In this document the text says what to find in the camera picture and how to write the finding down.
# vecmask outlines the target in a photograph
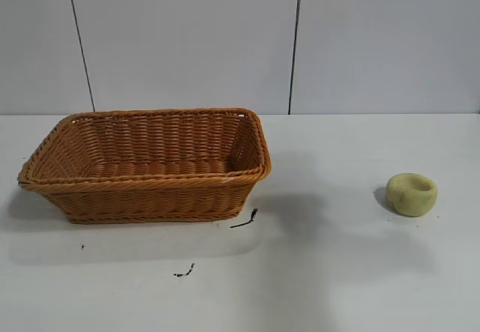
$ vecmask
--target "white table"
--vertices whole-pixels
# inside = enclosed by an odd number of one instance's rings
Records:
[[[0,117],[1,331],[480,331],[479,115],[263,116],[273,170],[238,218],[122,226],[17,187],[59,119]],[[399,172],[432,212],[381,206]]]

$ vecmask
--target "white wall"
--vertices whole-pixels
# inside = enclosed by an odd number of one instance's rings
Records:
[[[0,0],[0,114],[89,110],[70,0]]]
[[[301,0],[293,113],[477,112],[480,0]]]
[[[296,0],[75,0],[95,106],[286,113]]]

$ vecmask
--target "panel seam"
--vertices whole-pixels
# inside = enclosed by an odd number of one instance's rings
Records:
[[[300,4],[302,0],[297,0],[297,8],[295,12],[295,31],[293,33],[293,51],[292,51],[292,70],[290,72],[290,91],[288,97],[288,115],[292,114],[292,95],[293,95],[293,79],[295,75],[295,62],[297,53],[297,35],[299,32],[299,16],[300,16]]]
[[[82,36],[80,34],[80,28],[78,26],[77,11],[75,9],[74,0],[70,0],[70,3],[71,3],[71,7],[72,7],[72,12],[73,12],[73,20],[75,21],[76,35],[78,37],[78,44],[80,46],[80,53],[82,55],[83,69],[85,71],[85,77],[86,77],[86,80],[87,80],[88,92],[90,94],[91,108],[95,112],[96,109],[95,109],[95,102],[94,102],[93,94],[92,94],[92,85],[90,84],[89,69],[87,68],[87,63],[86,63],[86,59],[85,59],[85,52],[83,50]]]

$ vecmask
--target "rectangular basket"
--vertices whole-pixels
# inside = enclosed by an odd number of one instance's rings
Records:
[[[19,174],[72,223],[236,216],[271,168],[246,109],[87,112],[66,117]]]

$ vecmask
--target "black mark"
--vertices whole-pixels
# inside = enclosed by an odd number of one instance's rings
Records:
[[[190,266],[190,270],[188,270],[188,272],[186,274],[173,274],[173,276],[175,277],[183,277],[183,276],[188,276],[189,274],[191,274],[191,272],[194,270],[194,263],[192,263],[192,265]]]
[[[242,226],[247,225],[248,223],[252,223],[252,222],[254,221],[255,215],[257,214],[257,211],[258,211],[258,208],[254,208],[254,209],[253,209],[252,215],[250,216],[250,221],[244,222],[244,223],[240,223],[239,225],[230,226],[230,228],[231,228],[231,229],[234,229],[234,228],[236,228],[236,227],[242,227]]]

